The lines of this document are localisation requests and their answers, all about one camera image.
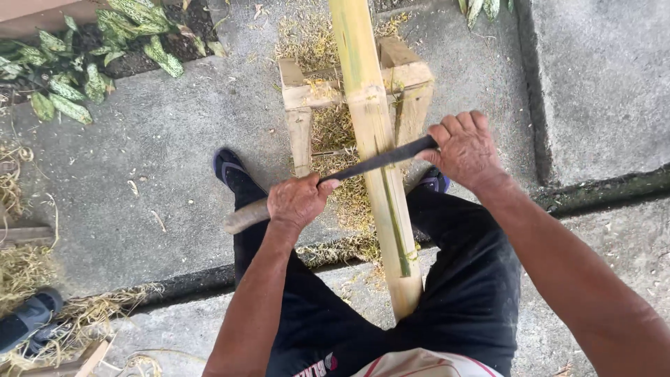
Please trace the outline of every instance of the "leg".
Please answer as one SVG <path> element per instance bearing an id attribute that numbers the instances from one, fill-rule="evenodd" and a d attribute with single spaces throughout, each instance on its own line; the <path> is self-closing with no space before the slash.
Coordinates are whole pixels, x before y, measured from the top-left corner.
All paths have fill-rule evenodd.
<path id="1" fill-rule="evenodd" d="M 509 376 L 520 264 L 506 235 L 484 207 L 424 186 L 407 195 L 407 204 L 412 223 L 440 251 L 418 308 L 398 328 L 421 347 L 462 354 Z"/>
<path id="2" fill-rule="evenodd" d="M 227 150 L 215 158 L 214 169 L 235 194 L 235 208 L 267 195 L 246 173 L 239 159 Z M 268 221 L 233 238 L 235 284 L 239 284 L 261 246 Z M 384 354 L 385 332 L 351 309 L 291 251 L 286 271 L 281 318 L 267 368 L 268 376 L 293 376 L 323 362 L 328 354 L 346 363 L 330 363 L 328 375 L 350 376 Z"/>

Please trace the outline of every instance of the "machete handle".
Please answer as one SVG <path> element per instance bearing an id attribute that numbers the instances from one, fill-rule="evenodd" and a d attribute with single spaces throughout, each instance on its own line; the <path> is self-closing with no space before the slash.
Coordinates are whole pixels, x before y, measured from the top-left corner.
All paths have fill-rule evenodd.
<path id="1" fill-rule="evenodd" d="M 228 234 L 237 234 L 246 228 L 270 218 L 267 210 L 267 198 L 255 201 L 223 219 L 223 230 Z"/>

